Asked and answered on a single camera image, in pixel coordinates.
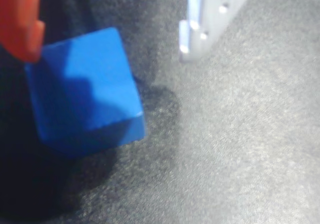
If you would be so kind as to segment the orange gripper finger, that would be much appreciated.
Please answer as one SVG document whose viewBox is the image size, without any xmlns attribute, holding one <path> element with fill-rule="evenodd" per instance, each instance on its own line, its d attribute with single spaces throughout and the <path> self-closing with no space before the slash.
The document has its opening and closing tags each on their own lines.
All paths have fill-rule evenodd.
<svg viewBox="0 0 320 224">
<path fill-rule="evenodd" d="M 41 57 L 45 23 L 40 0 L 0 0 L 0 44 L 15 58 L 35 63 Z"/>
</svg>

